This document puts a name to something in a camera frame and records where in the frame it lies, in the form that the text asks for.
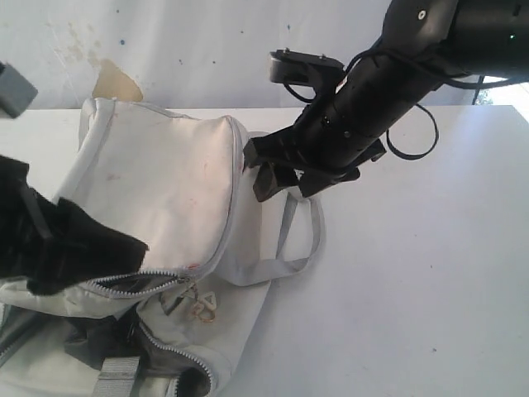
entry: backpack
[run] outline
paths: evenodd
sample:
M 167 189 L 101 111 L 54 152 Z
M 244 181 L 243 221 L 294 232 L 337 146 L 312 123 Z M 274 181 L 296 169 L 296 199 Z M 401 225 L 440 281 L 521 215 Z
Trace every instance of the backpack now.
M 256 201 L 247 139 L 229 116 L 85 102 L 79 153 L 53 202 L 75 203 L 148 251 L 135 273 L 51 296 L 0 280 L 1 395 L 198 397 L 226 385 L 270 281 L 311 265 L 324 241 L 317 198 Z M 312 241 L 287 260 L 294 218 Z

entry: gray object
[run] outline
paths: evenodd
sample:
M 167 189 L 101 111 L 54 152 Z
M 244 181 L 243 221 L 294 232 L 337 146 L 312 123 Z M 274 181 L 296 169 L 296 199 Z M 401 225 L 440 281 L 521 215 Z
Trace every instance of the gray object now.
M 38 91 L 11 65 L 0 63 L 0 117 L 20 116 Z

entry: stain on wall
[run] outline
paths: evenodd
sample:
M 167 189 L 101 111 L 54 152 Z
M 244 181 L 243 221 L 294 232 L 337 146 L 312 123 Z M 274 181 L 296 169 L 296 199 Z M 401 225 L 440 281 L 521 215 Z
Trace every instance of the stain on wall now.
M 92 91 L 94 98 L 117 98 L 120 101 L 141 102 L 143 93 L 136 81 L 119 69 L 111 60 L 101 60 L 99 64 L 101 71 Z

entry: white table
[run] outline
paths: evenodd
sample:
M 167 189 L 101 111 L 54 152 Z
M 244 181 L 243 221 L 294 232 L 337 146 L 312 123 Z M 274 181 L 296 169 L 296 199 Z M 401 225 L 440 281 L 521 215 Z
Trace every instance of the white table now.
M 441 141 L 425 160 L 386 155 L 322 195 L 325 253 L 272 285 L 223 397 L 527 396 L 529 125 L 510 107 L 432 111 Z M 274 131 L 299 109 L 185 112 Z M 0 153 L 29 160 L 51 196 L 78 115 L 0 121 Z M 392 133 L 410 151 L 432 135 L 419 111 Z

